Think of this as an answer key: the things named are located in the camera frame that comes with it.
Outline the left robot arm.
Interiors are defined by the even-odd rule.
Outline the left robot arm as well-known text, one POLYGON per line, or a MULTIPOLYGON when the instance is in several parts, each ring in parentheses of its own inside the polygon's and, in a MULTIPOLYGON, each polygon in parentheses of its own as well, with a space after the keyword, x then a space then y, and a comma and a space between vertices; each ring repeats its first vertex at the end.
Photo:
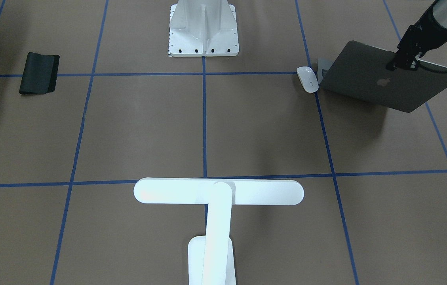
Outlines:
POLYGON ((446 42, 447 0, 435 0, 421 18, 408 27, 386 69, 393 72, 398 68, 409 71, 421 68, 428 72, 447 74, 447 70, 433 69, 420 62, 428 51, 438 49, 446 42))

